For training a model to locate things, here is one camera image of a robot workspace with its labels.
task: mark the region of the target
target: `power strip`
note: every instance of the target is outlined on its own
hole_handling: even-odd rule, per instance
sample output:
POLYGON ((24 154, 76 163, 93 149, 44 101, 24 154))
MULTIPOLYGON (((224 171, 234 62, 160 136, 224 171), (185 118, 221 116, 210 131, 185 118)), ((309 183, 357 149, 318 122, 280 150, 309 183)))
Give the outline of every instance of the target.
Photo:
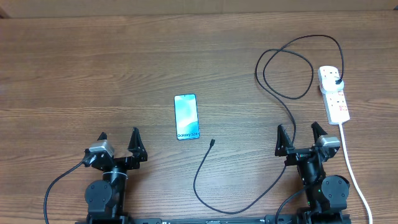
POLYGON ((322 94, 329 124, 337 125, 349 120, 347 101, 343 90, 322 94))
POLYGON ((332 66, 322 66, 318 70, 319 86, 323 96, 323 102, 325 103, 326 115, 328 116, 329 124, 338 124, 341 134, 341 143, 343 145, 344 157, 347 163, 348 172, 353 180, 356 191, 362 199, 368 212, 369 224, 373 224, 372 211, 359 188, 351 165, 348 159, 346 141, 343 132, 343 123, 349 120, 349 113, 347 107, 347 101, 344 96, 343 88, 344 82, 336 84, 336 80, 339 79, 338 69, 332 66))

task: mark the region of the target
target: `charging cable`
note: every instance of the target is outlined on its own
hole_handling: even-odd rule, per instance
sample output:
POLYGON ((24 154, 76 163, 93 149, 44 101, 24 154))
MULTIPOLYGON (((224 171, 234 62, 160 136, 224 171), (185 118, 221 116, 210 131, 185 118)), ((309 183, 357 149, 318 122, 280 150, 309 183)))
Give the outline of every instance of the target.
POLYGON ((271 184, 271 186, 269 186, 268 189, 267 189, 264 193, 262 193, 257 199, 255 199, 255 200, 254 200, 252 203, 250 203, 250 205, 248 205, 247 207, 245 207, 245 208, 243 208, 243 209, 240 209, 240 210, 238 210, 238 211, 235 211, 235 212, 226 212, 226 211, 222 211, 222 210, 220 210, 220 209, 214 208, 214 207, 208 205, 206 202, 204 202, 204 201, 199 197, 195 185, 196 185, 196 182, 197 182, 197 177, 198 177, 200 168, 202 167, 203 163, 205 162, 206 157, 207 157, 207 155, 209 154, 211 148, 214 146, 214 143, 215 143, 215 142, 216 142, 216 140, 214 140, 214 139, 212 139, 212 140, 210 141, 209 150, 207 150, 205 156, 203 157, 203 160, 201 161, 201 163, 200 163, 200 165, 199 165, 199 168, 198 168, 198 170, 197 170, 197 174, 195 175, 195 178, 193 179, 193 191, 194 191, 195 195, 197 196, 197 199, 198 199, 202 204, 204 204, 204 206, 206 206, 206 207, 208 207, 208 208, 210 208, 210 209, 212 209, 212 210, 214 210, 214 211, 216 211, 216 212, 220 212, 220 213, 224 213, 224 214, 228 214, 228 215, 235 215, 235 214, 238 214, 238 213, 241 213, 241 212, 246 211, 247 209, 249 209, 250 207, 252 207, 258 200, 260 200, 265 194, 267 194, 268 191, 270 191, 270 189, 273 188, 273 186, 275 186, 275 184, 276 184, 276 183, 278 182, 278 180, 282 177, 282 175, 284 174, 284 172, 285 172, 285 170, 286 170, 286 166, 285 166, 285 167, 283 168, 282 172, 279 174, 278 178, 276 178, 276 180, 274 181, 274 183, 271 184))
POLYGON ((348 168, 348 172, 349 175, 351 176, 351 179, 353 180, 354 186, 356 191, 358 192, 359 196, 362 199, 363 204, 366 207, 366 211, 368 212, 368 217, 369 217, 369 224, 373 224, 373 218, 372 218, 372 211, 371 208, 368 205, 368 202, 366 201, 365 197, 362 194, 361 189, 359 189, 358 184, 356 183, 355 177, 354 177, 354 173, 353 170, 351 168, 351 165, 349 164, 349 159, 348 159, 348 153, 347 153, 347 147, 346 147, 346 140, 344 138, 344 131, 343 131, 343 123, 338 123, 338 127, 340 129, 340 134, 341 134, 341 143, 343 145, 343 151, 344 151, 344 157, 346 159, 346 163, 347 163, 347 168, 348 168))
POLYGON ((65 177, 66 175, 68 175, 69 173, 71 173, 72 171, 74 171, 75 169, 79 168, 83 163, 79 162, 77 165, 75 165, 74 167, 72 167, 70 170, 66 171, 65 173, 63 173, 61 176, 57 177, 48 187, 45 196, 44 196, 44 205, 43 205, 43 212, 44 212, 44 221, 46 224, 49 224, 49 218, 47 217, 47 199, 49 198, 49 193, 50 190, 52 188, 52 186, 54 186, 55 183, 57 183, 58 180, 60 180, 62 177, 65 177))

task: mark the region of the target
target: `white power strip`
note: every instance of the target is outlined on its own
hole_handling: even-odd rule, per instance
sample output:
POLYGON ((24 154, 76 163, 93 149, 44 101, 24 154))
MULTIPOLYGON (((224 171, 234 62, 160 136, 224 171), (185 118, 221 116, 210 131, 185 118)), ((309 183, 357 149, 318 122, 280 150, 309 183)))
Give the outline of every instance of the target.
POLYGON ((343 90, 322 95, 329 124, 336 125, 349 120, 348 107, 343 90))
POLYGON ((362 194, 361 189, 359 189, 348 159, 346 141, 343 132, 343 123, 349 120, 347 102, 343 92, 344 82, 341 82, 338 85, 336 84, 335 81, 339 79, 340 76, 338 73, 338 69, 332 66, 320 67, 318 70, 318 78, 329 124, 338 124, 339 126, 341 143, 343 145, 343 152, 347 163, 348 172, 351 176, 351 179, 353 180, 356 191, 358 192, 366 207, 366 211, 368 212, 369 217, 369 224, 373 224, 372 211, 364 195, 362 194))

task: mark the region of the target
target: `black power cord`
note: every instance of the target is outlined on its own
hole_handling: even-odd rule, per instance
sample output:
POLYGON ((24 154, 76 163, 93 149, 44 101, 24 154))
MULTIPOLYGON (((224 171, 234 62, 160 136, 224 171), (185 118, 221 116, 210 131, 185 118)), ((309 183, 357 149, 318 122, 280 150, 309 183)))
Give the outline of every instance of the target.
POLYGON ((74 171, 75 169, 77 169, 78 167, 80 167, 82 165, 82 162, 79 162, 77 165, 75 165, 74 167, 72 167, 72 169, 66 171, 64 174, 62 174, 61 176, 57 177, 48 187, 45 196, 44 196, 44 206, 43 206, 43 211, 44 211, 44 221, 45 224, 49 224, 49 218, 47 218, 47 199, 49 197, 49 193, 50 190, 52 188, 52 186, 54 186, 55 183, 57 183, 58 180, 60 180, 62 177, 65 177, 66 175, 68 175, 70 172, 74 171))
POLYGON ((220 213, 224 213, 224 214, 228 214, 228 215, 234 215, 234 214, 238 214, 238 213, 241 213, 241 212, 246 211, 246 210, 249 209, 251 206, 253 206, 258 200, 260 200, 266 193, 268 193, 268 191, 270 191, 270 189, 278 182, 278 180, 282 177, 283 173, 284 173, 285 170, 286 170, 286 166, 285 166, 284 169, 282 170, 282 172, 280 173, 280 175, 278 176, 278 178, 276 178, 276 180, 274 181, 274 183, 271 184, 271 186, 269 186, 269 188, 268 188, 264 193, 262 193, 257 199, 255 199, 255 200, 254 200, 250 205, 248 205, 246 208, 244 208, 244 209, 242 209, 242 210, 239 210, 239 211, 236 211, 236 212, 225 212, 225 211, 222 211, 222 210, 220 210, 220 209, 213 208, 212 206, 206 204, 206 203, 199 197, 195 185, 196 185, 196 181, 197 181, 197 177, 198 177, 200 168, 201 168, 201 166, 203 165, 203 163, 205 162, 206 157, 207 157, 207 155, 209 154, 211 148, 214 146, 214 143, 215 143, 215 142, 216 142, 216 140, 214 140, 214 139, 212 139, 212 140, 210 141, 209 150, 207 150, 205 156, 203 157, 203 160, 201 161, 201 163, 200 163, 200 165, 199 165, 199 168, 198 168, 198 170, 197 170, 197 174, 195 175, 195 178, 193 179, 193 191, 194 191, 195 195, 197 196, 198 200, 199 200, 202 204, 204 204, 206 207, 208 207, 208 208, 210 208, 210 209, 212 209, 212 210, 214 210, 214 211, 216 211, 216 212, 220 212, 220 213))
MULTIPOLYGON (((293 114, 290 112, 290 110, 288 109, 288 107, 286 106, 286 104, 285 104, 277 95, 279 95, 279 96, 281 96, 281 97, 283 97, 283 98, 286 98, 286 99, 290 99, 290 100, 298 100, 298 99, 302 98, 303 96, 305 96, 305 95, 307 94, 307 92, 310 90, 311 85, 312 85, 312 81, 313 81, 313 66, 312 66, 311 62, 310 62, 308 59, 306 59, 303 55, 300 55, 300 54, 298 54, 298 53, 296 53, 296 52, 293 52, 293 51, 291 51, 291 50, 284 50, 284 49, 285 49, 286 47, 288 47, 292 42, 295 42, 296 40, 300 40, 300 39, 307 38, 307 37, 327 37, 327 38, 333 40, 333 41, 336 43, 336 45, 337 45, 337 47, 338 47, 338 49, 339 49, 339 51, 340 51, 340 55, 341 55, 341 76, 340 76, 340 79, 336 81, 336 84, 341 83, 341 81, 343 80, 343 75, 344 75, 344 57, 343 57, 343 51, 342 51, 342 49, 341 49, 341 47, 340 47, 340 44, 337 42, 336 39, 334 39, 333 37, 330 37, 329 35, 323 35, 323 34, 306 35, 306 36, 303 36, 303 37, 297 37, 296 39, 291 40, 290 42, 288 42, 287 44, 283 45, 283 46, 282 46, 281 48, 279 48, 279 49, 269 49, 269 50, 266 50, 265 52, 263 52, 263 53, 261 54, 259 60, 257 61, 256 69, 255 69, 255 72, 254 72, 254 75, 255 75, 255 77, 256 77, 256 80, 257 80, 258 84, 259 84, 266 92, 268 92, 268 93, 271 94, 273 97, 275 97, 275 99, 277 99, 277 100, 284 106, 284 108, 286 109, 286 111, 288 112, 288 114, 289 114, 289 116, 290 116, 290 118, 291 118, 291 120, 292 120, 293 127, 294 127, 294 128, 293 128, 292 143, 294 143, 294 140, 295 140, 295 136, 296 136, 296 132, 297 132, 297 125, 296 125, 296 122, 295 122, 295 120, 294 120, 293 114), (262 76, 263 76, 263 78, 264 78, 264 81, 265 81, 266 85, 268 86, 268 88, 269 88, 271 91, 268 90, 267 88, 265 88, 265 86, 264 86, 263 84, 261 84, 261 82, 260 82, 260 80, 259 80, 259 78, 258 78, 258 76, 257 76, 257 68, 258 68, 259 63, 260 63, 260 61, 261 61, 261 58, 262 58, 267 52, 270 52, 270 51, 276 51, 276 52, 271 56, 271 58, 267 61, 266 65, 264 66, 264 69, 263 69, 263 71, 262 71, 262 76), (267 82, 267 79, 266 79, 266 68, 267 68, 269 62, 270 62, 279 52, 286 52, 286 53, 290 53, 290 54, 299 56, 300 58, 304 59, 304 60, 309 64, 309 66, 311 67, 311 81, 310 81, 310 84, 309 84, 308 88, 305 90, 305 92, 304 92, 303 94, 301 94, 300 96, 297 96, 297 97, 285 96, 285 95, 279 93, 278 91, 274 90, 274 89, 270 86, 270 84, 268 84, 268 82, 267 82)), ((252 205, 254 205, 258 200, 260 200, 260 198, 262 198, 266 193, 268 193, 268 191, 270 191, 270 189, 278 182, 278 180, 282 177, 283 173, 284 173, 285 170, 286 170, 286 166, 285 166, 285 167, 283 168, 282 172, 280 173, 280 175, 278 176, 278 178, 275 180, 275 182, 274 182, 263 194, 261 194, 260 197, 258 197, 257 199, 255 199, 255 201, 253 201, 253 202, 252 202, 250 205, 248 205, 246 208, 244 208, 244 209, 242 209, 242 210, 239 210, 239 211, 236 211, 236 212, 225 212, 225 211, 222 211, 222 210, 213 208, 212 206, 206 204, 206 203, 199 197, 199 195, 197 194, 196 188, 195 188, 195 184, 196 184, 196 180, 197 180, 197 177, 198 177, 200 168, 202 167, 203 163, 205 162, 205 159, 206 159, 207 155, 209 154, 211 148, 214 146, 214 143, 215 143, 215 140, 212 139, 211 142, 210 142, 209 150, 207 150, 207 152, 206 152, 206 154, 205 154, 205 156, 204 156, 202 162, 201 162, 200 165, 199 165, 199 168, 198 168, 197 173, 196 173, 196 175, 195 175, 195 178, 194 178, 194 180, 193 180, 193 191, 194 191, 195 195, 197 196, 197 199, 198 199, 202 204, 204 204, 206 207, 208 207, 208 208, 210 208, 210 209, 212 209, 212 210, 214 210, 214 211, 216 211, 216 212, 220 212, 220 213, 224 213, 224 214, 228 214, 228 215, 234 215, 234 214, 237 214, 237 213, 241 213, 241 212, 246 211, 246 210, 249 209, 252 205)), ((293 194, 292 196, 290 196, 290 197, 280 206, 280 208, 279 208, 279 210, 278 210, 278 212, 277 212, 277 215, 276 215, 276 219, 275 219, 275 220, 277 220, 277 216, 279 215, 279 212, 282 210, 283 206, 284 206, 289 200, 291 200, 292 198, 296 197, 298 194, 302 193, 305 189, 306 189, 306 187, 304 187, 304 189, 300 190, 300 191, 297 192, 296 194, 293 194)))
MULTIPOLYGON (((322 171, 322 162, 321 162, 321 157, 320 157, 318 151, 317 151, 317 156, 318 156, 319 171, 321 172, 321 171, 322 171)), ((322 176, 322 173, 319 173, 318 176, 317 176, 317 178, 316 178, 311 184, 308 184, 308 185, 304 186, 303 189, 299 190, 298 192, 296 192, 296 193, 294 193, 293 195, 291 195, 290 197, 288 197, 288 198, 282 203, 282 205, 280 205, 280 207, 278 208, 278 211, 276 212, 276 215, 275 215, 275 224, 278 224, 278 216, 279 216, 279 213, 282 211, 283 207, 287 204, 287 202, 289 202, 290 200, 292 200, 292 199, 295 198, 296 196, 300 195, 301 193, 303 193, 304 191, 306 191, 306 190, 307 190, 308 188, 310 188, 311 186, 315 185, 315 184, 318 182, 318 180, 319 180, 319 178, 320 178, 321 176, 322 176)))

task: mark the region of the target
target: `smartphone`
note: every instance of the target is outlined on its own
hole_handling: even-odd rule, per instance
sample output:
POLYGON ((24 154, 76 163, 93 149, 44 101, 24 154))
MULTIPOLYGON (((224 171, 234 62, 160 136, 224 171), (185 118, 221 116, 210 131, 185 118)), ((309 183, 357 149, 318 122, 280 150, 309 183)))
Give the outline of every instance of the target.
POLYGON ((177 139, 197 139, 200 137, 197 96, 195 94, 174 97, 175 125, 177 139))

